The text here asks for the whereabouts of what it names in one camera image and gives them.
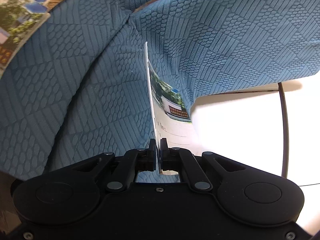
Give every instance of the screw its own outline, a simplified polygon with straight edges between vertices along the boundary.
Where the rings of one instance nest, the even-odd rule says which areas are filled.
[[[296,238],[296,234],[294,232],[289,232],[286,234],[285,238],[288,240],[294,240]]]
[[[23,233],[23,238],[25,240],[32,240],[33,239],[33,234],[31,234],[30,232],[25,232],[25,233]]]
[[[109,189],[121,189],[122,188],[122,183],[119,181],[111,181],[107,184],[107,187]]]
[[[210,187],[210,184],[208,182],[205,181],[199,181],[195,184],[195,187],[197,189],[201,189],[201,190],[205,190],[208,189]]]

